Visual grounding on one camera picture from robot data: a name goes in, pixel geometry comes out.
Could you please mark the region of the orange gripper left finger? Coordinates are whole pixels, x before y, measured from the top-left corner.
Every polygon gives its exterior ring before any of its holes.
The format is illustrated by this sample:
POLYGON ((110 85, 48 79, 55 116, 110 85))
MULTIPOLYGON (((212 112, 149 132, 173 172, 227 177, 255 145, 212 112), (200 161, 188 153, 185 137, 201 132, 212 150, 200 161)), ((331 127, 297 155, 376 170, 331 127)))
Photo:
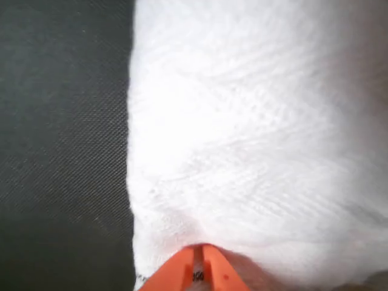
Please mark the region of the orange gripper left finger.
POLYGON ((184 291, 193 282, 195 248, 185 247, 168 259, 141 287, 142 291, 184 291))

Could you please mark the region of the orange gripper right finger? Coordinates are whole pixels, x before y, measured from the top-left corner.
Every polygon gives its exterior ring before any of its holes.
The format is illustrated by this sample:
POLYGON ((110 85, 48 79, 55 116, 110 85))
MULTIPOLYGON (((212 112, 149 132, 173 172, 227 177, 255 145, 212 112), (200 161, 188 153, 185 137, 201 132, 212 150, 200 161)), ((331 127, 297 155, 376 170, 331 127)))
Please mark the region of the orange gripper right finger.
POLYGON ((248 286, 215 246, 202 246, 204 279, 214 291, 249 291, 248 286))

